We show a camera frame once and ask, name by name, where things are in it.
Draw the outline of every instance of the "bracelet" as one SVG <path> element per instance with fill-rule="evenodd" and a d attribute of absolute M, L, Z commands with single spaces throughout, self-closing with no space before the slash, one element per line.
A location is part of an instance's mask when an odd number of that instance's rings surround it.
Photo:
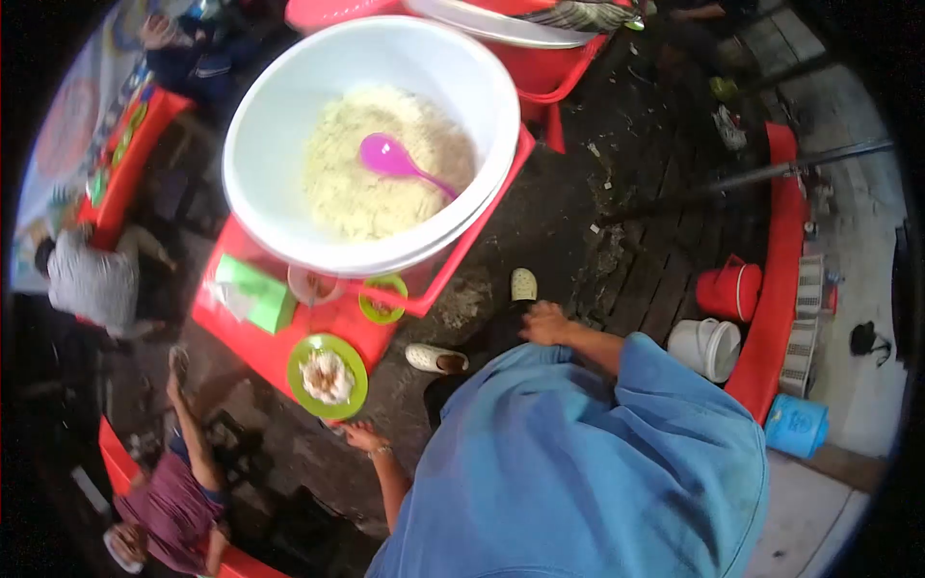
<path fill-rule="evenodd" d="M 379 446 L 373 451 L 367 451 L 366 457 L 372 460 L 376 456 L 377 453 L 391 453 L 391 452 L 392 452 L 392 446 Z"/>

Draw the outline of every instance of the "purple shirt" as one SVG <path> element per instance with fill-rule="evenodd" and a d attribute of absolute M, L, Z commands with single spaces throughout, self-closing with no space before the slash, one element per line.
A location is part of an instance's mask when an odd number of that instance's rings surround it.
<path fill-rule="evenodd" d="M 203 555 L 194 550 L 224 509 L 207 498 L 192 470 L 168 450 L 144 486 L 116 498 L 123 520 L 148 531 L 148 551 L 177 572 L 205 572 Z"/>

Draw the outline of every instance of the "blue container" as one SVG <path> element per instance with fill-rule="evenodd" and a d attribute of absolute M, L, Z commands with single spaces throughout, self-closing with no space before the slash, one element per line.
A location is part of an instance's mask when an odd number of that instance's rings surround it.
<path fill-rule="evenodd" d="M 829 433 L 829 408 L 786 394 L 774 398 L 764 434 L 769 448 L 811 458 Z"/>

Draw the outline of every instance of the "blue shirt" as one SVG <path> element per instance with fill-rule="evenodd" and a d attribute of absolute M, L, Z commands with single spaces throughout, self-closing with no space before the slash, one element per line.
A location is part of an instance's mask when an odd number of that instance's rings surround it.
<path fill-rule="evenodd" d="M 633 334 L 616 387 L 522 345 L 447 401 L 367 576 L 741 575 L 768 496 L 761 428 Z"/>

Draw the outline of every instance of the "gray shirt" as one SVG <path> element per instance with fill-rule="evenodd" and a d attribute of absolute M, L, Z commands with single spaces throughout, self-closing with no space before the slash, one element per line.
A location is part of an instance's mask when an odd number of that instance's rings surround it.
<path fill-rule="evenodd" d="M 138 261 L 87 245 L 88 228 L 62 231 L 48 258 L 52 306 L 120 334 L 135 321 Z"/>

